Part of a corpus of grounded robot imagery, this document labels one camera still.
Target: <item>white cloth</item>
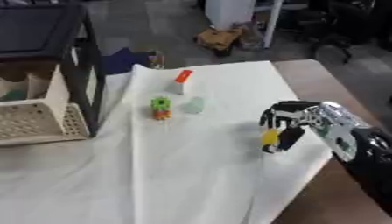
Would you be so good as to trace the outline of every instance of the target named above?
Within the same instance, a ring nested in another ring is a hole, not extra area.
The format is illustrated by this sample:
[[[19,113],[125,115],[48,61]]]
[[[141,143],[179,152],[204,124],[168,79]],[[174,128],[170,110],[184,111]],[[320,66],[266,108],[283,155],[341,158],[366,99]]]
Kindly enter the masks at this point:
[[[273,221],[328,161],[310,130],[292,149],[260,151],[261,113],[296,96],[269,62],[188,67],[185,95],[166,91],[181,69],[137,66],[131,88],[133,195],[137,224],[264,224]],[[172,118],[151,118],[169,96]],[[182,111],[193,96],[204,111]]]
[[[271,222],[329,151],[307,132],[287,153],[260,152],[259,115],[295,99],[270,63],[191,69],[186,96],[163,91],[179,70],[137,66],[125,92],[130,73],[109,76],[94,139],[0,150],[0,223]],[[167,122],[149,114],[159,94],[173,99]],[[200,115],[180,111],[192,95],[206,100]]]
[[[0,149],[0,223],[132,223],[129,77],[107,78],[96,138]]]

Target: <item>robotic hand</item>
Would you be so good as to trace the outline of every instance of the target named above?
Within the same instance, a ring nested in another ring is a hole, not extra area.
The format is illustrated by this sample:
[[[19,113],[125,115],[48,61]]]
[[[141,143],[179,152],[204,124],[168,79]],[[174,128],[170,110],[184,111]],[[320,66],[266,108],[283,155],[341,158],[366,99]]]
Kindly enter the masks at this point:
[[[392,216],[392,138],[337,103],[280,101],[260,119],[262,150],[287,151],[309,126],[368,196]]]

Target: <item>red and white box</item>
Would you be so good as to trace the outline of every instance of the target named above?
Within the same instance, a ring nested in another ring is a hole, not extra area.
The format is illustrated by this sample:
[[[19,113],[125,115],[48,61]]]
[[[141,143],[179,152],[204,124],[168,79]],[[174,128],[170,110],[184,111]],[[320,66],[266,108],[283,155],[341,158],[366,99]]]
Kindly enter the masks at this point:
[[[186,91],[186,83],[189,82],[189,77],[192,73],[192,70],[183,70],[171,84],[171,92],[178,95],[184,95]]]

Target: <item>office chair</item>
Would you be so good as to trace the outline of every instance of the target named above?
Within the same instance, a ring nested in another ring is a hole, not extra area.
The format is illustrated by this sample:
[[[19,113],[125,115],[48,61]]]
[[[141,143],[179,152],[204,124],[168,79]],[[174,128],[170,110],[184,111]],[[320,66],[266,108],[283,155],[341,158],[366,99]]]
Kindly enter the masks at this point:
[[[349,62],[352,54],[349,49],[352,45],[368,42],[367,33],[369,15],[375,0],[311,0],[309,9],[300,18],[303,33],[308,39],[315,39],[311,45],[310,56],[317,58],[318,51],[323,46],[335,46],[340,49],[345,58],[343,63]]]

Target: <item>table leg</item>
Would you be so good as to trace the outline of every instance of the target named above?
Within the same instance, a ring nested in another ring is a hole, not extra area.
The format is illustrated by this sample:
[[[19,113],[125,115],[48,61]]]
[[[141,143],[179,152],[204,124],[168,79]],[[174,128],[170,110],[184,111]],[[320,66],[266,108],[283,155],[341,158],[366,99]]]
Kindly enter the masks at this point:
[[[274,1],[274,6],[272,7],[272,12],[269,17],[267,32],[265,33],[264,37],[264,48],[270,48],[270,44],[274,36],[274,31],[277,26],[277,20],[279,19],[280,10],[282,9],[283,1],[284,0]]]

